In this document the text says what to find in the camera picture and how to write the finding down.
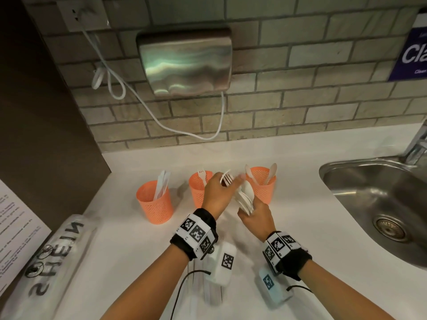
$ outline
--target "brick wall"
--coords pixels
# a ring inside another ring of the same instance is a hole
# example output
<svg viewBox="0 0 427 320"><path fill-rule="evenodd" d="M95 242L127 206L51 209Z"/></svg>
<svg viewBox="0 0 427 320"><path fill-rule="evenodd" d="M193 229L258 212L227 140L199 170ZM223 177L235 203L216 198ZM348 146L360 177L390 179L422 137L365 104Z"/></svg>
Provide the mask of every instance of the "brick wall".
<svg viewBox="0 0 427 320"><path fill-rule="evenodd" d="M84 36L67 32L55 0L23 1L102 151L198 142L159 128L130 92L118 101L105 86L92 90L98 60ZM216 141L413 123L427 113L427 80L386 82L427 0L104 1L112 29L97 35L105 58L168 127L212 135L220 97L156 99L135 36L206 22L227 22L233 32L232 84Z"/></svg>

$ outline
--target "white cable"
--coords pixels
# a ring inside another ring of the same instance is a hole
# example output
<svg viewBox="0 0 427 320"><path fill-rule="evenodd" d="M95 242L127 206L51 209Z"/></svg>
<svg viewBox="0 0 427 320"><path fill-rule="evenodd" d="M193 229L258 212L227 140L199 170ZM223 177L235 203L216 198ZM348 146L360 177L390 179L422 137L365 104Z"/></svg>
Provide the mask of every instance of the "white cable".
<svg viewBox="0 0 427 320"><path fill-rule="evenodd" d="M126 96L126 88L125 88L125 86L127 86L128 88L129 88L129 90L131 90L131 92L136 96L136 98L141 102L141 104L146 108L146 110L147 110L147 112L152 116L152 118L154 119L154 121L156 121L156 123L160 126L160 127L162 127L163 129L166 129L166 130L168 130L168 131L172 131L172 132L174 132L174 133L177 133L177 134L184 134L184 135L188 135L188 136L193 136L193 137L195 137L195 138L198 138L198 139L201 139L201 140L212 140L212 139L214 139L219 133L220 133L220 130L221 130L221 126L222 126L222 119L224 118L224 108L225 108L225 101L224 101L224 92L221 92L221 103L222 103L222 106L221 106L221 118L220 118L220 124L218 125L218 130L216 131L216 133L212 136L212 137L209 137L209 138L203 138L203 137L200 137L200 136L198 136L198 135L195 135L195 134L192 134L192 133L189 133L189 132L185 132L185 131L179 131L179 130L175 130L175 129L171 129L171 128L168 128L168 127L166 127L166 126L163 126L158 120L157 120L157 118L154 116L154 114L153 114L153 112L151 112L151 110L147 107L147 105L145 104L145 102L140 98L140 96L138 95L138 93L136 93L136 91L129 85L129 84L127 84L117 73L115 73L115 71L113 71L109 66L108 66L108 64L107 64L107 62L105 61L105 59L104 59L104 57L102 56L102 54L101 54L101 52L100 52L100 50L99 50L99 48L98 48L98 46L97 46L97 44L95 43L95 42L93 42L92 41L92 39L89 37L89 35L88 35L88 33L86 32L86 30L84 29L84 27L83 27L83 25L82 24L80 24L81 26L82 26L82 32L83 32L83 35L85 35L85 37L86 37L86 39L88 40L88 42L92 45L92 47L93 47L93 49L96 51L96 53L98 54L98 56L99 56L99 59L101 60L101 63L103 64L103 66L100 66L100 67L98 67L97 68L97 70L96 70L96 72L95 72L95 76L93 77L93 80L92 80L92 88L93 89L97 89L99 86L100 86L100 84L101 84L101 82L102 82L102 79L103 79L103 77L104 77L104 74L105 74L105 71L107 72L107 77L108 77L108 82L107 82L107 84L108 84L108 90L109 90L109 92L110 92L110 94L111 94L111 96L112 97L114 97L114 99L116 99L116 100L121 100L121 99L123 99L125 96ZM120 96L116 96L114 93L113 93L113 90L112 90L112 88L111 88L111 75L113 75L114 76L114 78L116 79L116 80L118 80L118 82L120 83L120 85L121 85L121 87L122 87L122 94L120 95Z"/></svg>

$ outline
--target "orange plastic basket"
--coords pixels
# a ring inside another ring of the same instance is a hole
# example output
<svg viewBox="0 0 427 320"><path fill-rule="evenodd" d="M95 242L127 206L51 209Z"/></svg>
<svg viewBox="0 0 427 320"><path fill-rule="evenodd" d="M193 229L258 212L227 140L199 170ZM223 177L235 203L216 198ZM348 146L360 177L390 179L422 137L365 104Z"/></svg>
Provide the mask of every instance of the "orange plastic basket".
<svg viewBox="0 0 427 320"><path fill-rule="evenodd" d="M212 178L213 172L206 171L206 183ZM188 180L189 188L191 190L191 195L193 197L195 208L201 208L203 203L203 198L205 197L205 187L203 186L203 181L194 173Z"/></svg>
<svg viewBox="0 0 427 320"><path fill-rule="evenodd" d="M161 198L153 201L156 186L157 181L150 181L143 184L136 192L136 198L139 204L141 204L141 208L145 212L148 221L152 224L163 224L172 217L173 207L170 202L168 188Z"/></svg>
<svg viewBox="0 0 427 320"><path fill-rule="evenodd" d="M258 184L264 184L265 180L268 177L270 169L267 167L257 166L251 168L252 175L257 180ZM271 199L273 198L274 185L276 183L276 177L273 177L267 185L256 185L252 178L246 175L246 179L252 185L254 193L261 201L265 204L270 204Z"/></svg>

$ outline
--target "drain strainer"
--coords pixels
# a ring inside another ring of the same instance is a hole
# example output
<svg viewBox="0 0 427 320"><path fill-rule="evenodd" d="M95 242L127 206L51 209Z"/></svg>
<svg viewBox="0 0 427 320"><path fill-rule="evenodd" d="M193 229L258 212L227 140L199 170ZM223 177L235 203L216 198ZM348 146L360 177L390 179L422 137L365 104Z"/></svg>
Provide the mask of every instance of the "drain strainer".
<svg viewBox="0 0 427 320"><path fill-rule="evenodd" d="M403 228L393 220L378 218L374 220L374 226L387 238L396 240L398 242L405 242L407 240L407 236Z"/></svg>

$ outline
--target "tile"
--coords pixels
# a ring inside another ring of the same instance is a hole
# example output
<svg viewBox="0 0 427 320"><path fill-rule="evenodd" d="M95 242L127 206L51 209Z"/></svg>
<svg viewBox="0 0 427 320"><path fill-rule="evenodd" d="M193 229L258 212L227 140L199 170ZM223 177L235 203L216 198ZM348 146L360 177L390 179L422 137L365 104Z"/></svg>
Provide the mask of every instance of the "tile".
<svg viewBox="0 0 427 320"><path fill-rule="evenodd" d="M427 113L427 98L416 98L410 103L405 114Z"/></svg>
<svg viewBox="0 0 427 320"><path fill-rule="evenodd" d="M126 82L146 80L139 58L109 60L108 65Z"/></svg>
<svg viewBox="0 0 427 320"><path fill-rule="evenodd" d="M125 142L99 142L98 147L103 153L128 150Z"/></svg>
<svg viewBox="0 0 427 320"><path fill-rule="evenodd" d="M114 122L115 118L109 107L80 109L87 124Z"/></svg>
<svg viewBox="0 0 427 320"><path fill-rule="evenodd" d="M327 39L388 35L397 10L334 14L329 20Z"/></svg>
<svg viewBox="0 0 427 320"><path fill-rule="evenodd" d="M119 38L126 56L138 56L136 48L136 35L138 32L140 32L140 29L119 32Z"/></svg>
<svg viewBox="0 0 427 320"><path fill-rule="evenodd" d="M27 10L42 35L68 32L56 4L27 7Z"/></svg>
<svg viewBox="0 0 427 320"><path fill-rule="evenodd" d="M427 4L427 0L369 0L368 8L398 7Z"/></svg>
<svg viewBox="0 0 427 320"><path fill-rule="evenodd" d="M363 120L330 122L328 123L328 127L326 128L326 130L329 131L329 130L373 127L376 121L377 121L376 119L363 119Z"/></svg>
<svg viewBox="0 0 427 320"><path fill-rule="evenodd" d="M266 128L257 130L241 130L241 131L230 131L228 137L230 140L237 139L250 139L250 138L262 138L271 137L276 135L276 128Z"/></svg>
<svg viewBox="0 0 427 320"><path fill-rule="evenodd" d="M282 93L257 93L228 96L228 111L272 109L280 106Z"/></svg>
<svg viewBox="0 0 427 320"><path fill-rule="evenodd" d="M228 113L224 115L222 120L221 131L238 130L252 128L252 112L249 113ZM203 132L213 132L218 129L220 123L220 115L205 116L201 118L203 123Z"/></svg>
<svg viewBox="0 0 427 320"><path fill-rule="evenodd" d="M224 0L148 0L155 25L224 20Z"/></svg>
<svg viewBox="0 0 427 320"><path fill-rule="evenodd" d="M127 143L129 149L144 149L178 145L176 137L128 140Z"/></svg>
<svg viewBox="0 0 427 320"><path fill-rule="evenodd" d="M235 50L233 72L285 68L288 47Z"/></svg>
<svg viewBox="0 0 427 320"><path fill-rule="evenodd" d="M192 134L201 132L199 117L172 118L167 120L160 120L160 123L165 127L179 131L190 132ZM155 121L147 121L147 126L148 130L150 131L150 136L152 137L177 135L176 133L161 128Z"/></svg>
<svg viewBox="0 0 427 320"><path fill-rule="evenodd" d="M319 132L324 131L325 128L326 123L301 124L297 126L280 127L278 130L278 136Z"/></svg>
<svg viewBox="0 0 427 320"><path fill-rule="evenodd" d="M375 68L374 74L371 77L371 82L383 82L388 80L394 65L395 62L393 60L378 63Z"/></svg>
<svg viewBox="0 0 427 320"><path fill-rule="evenodd" d="M59 65L58 69L68 86L89 86L92 84L93 65L90 63Z"/></svg>
<svg viewBox="0 0 427 320"><path fill-rule="evenodd" d="M396 59L402 49L405 37L389 37L356 41L352 62L365 60Z"/></svg>
<svg viewBox="0 0 427 320"><path fill-rule="evenodd" d="M305 108L291 108L274 111L257 111L255 128L301 124L304 121Z"/></svg>
<svg viewBox="0 0 427 320"><path fill-rule="evenodd" d="M343 63L348 60L353 42L293 46L289 66Z"/></svg>
<svg viewBox="0 0 427 320"><path fill-rule="evenodd" d="M119 41L114 32L96 33L105 59L121 57ZM57 64L98 60L99 57L83 34L44 38L47 48Z"/></svg>
<svg viewBox="0 0 427 320"><path fill-rule="evenodd" d="M221 113L221 97L193 98L170 102L174 117Z"/></svg>
<svg viewBox="0 0 427 320"><path fill-rule="evenodd" d="M350 120L356 112L358 104L334 104L308 108L305 123Z"/></svg>
<svg viewBox="0 0 427 320"><path fill-rule="evenodd" d="M411 30L418 8L403 8L399 10L398 17L393 25L391 34L406 34Z"/></svg>
<svg viewBox="0 0 427 320"><path fill-rule="evenodd" d="M156 98L151 90L149 84L145 83L136 83L135 89L138 95L143 101L152 101L152 100L162 100L161 97Z"/></svg>
<svg viewBox="0 0 427 320"><path fill-rule="evenodd" d="M319 67L314 86L368 82L375 63Z"/></svg>
<svg viewBox="0 0 427 320"><path fill-rule="evenodd" d="M227 18L242 19L293 14L296 0L227 0Z"/></svg>
<svg viewBox="0 0 427 320"><path fill-rule="evenodd" d="M152 102L147 103L147 106L156 118L169 118L171 116L168 102ZM152 116L141 103L115 105L112 109L118 121L152 119Z"/></svg>
<svg viewBox="0 0 427 320"><path fill-rule="evenodd" d="M363 9L367 0L299 0L296 13Z"/></svg>
<svg viewBox="0 0 427 320"><path fill-rule="evenodd" d="M120 85L111 86L114 94L121 94L122 87ZM122 100L116 100L111 96L107 86L100 86L94 90L91 87L84 89L73 89L71 93L79 107L96 107L106 104L120 104L128 102L137 102L134 94L126 88L126 96Z"/></svg>
<svg viewBox="0 0 427 320"><path fill-rule="evenodd" d="M314 71L314 68L303 68L258 73L257 91L311 87Z"/></svg>
<svg viewBox="0 0 427 320"><path fill-rule="evenodd" d="M211 134L202 134L200 135L203 138L209 138L212 137L215 133ZM214 139L212 140L201 140L197 139L192 136L179 136L178 141L180 145L188 145L188 144L200 144L203 142L223 142L227 140L227 133L226 132L220 132Z"/></svg>
<svg viewBox="0 0 427 320"><path fill-rule="evenodd" d="M427 96L427 80L405 80L397 82L391 98Z"/></svg>
<svg viewBox="0 0 427 320"><path fill-rule="evenodd" d="M258 45L258 21L231 22L233 48Z"/></svg>
<svg viewBox="0 0 427 320"><path fill-rule="evenodd" d="M233 74L230 88L226 91L226 93L233 94L255 91L256 76L256 73Z"/></svg>
<svg viewBox="0 0 427 320"><path fill-rule="evenodd" d="M342 86L337 102L385 99L392 88L393 83Z"/></svg>
<svg viewBox="0 0 427 320"><path fill-rule="evenodd" d="M394 124L420 123L424 121L424 114L417 116L399 116L390 118L379 118L375 126L391 126Z"/></svg>
<svg viewBox="0 0 427 320"><path fill-rule="evenodd" d="M114 142L148 137L144 122L102 124L90 127L97 142Z"/></svg>
<svg viewBox="0 0 427 320"><path fill-rule="evenodd" d="M112 28L145 27L150 25L145 0L104 1Z"/></svg>
<svg viewBox="0 0 427 320"><path fill-rule="evenodd" d="M334 103L338 87L322 87L311 90L285 91L283 107Z"/></svg>
<svg viewBox="0 0 427 320"><path fill-rule="evenodd" d="M408 107L409 100L388 100L363 102L360 104L356 119L398 116Z"/></svg>
<svg viewBox="0 0 427 320"><path fill-rule="evenodd" d="M327 21L327 16L264 20L261 25L261 45L321 40Z"/></svg>

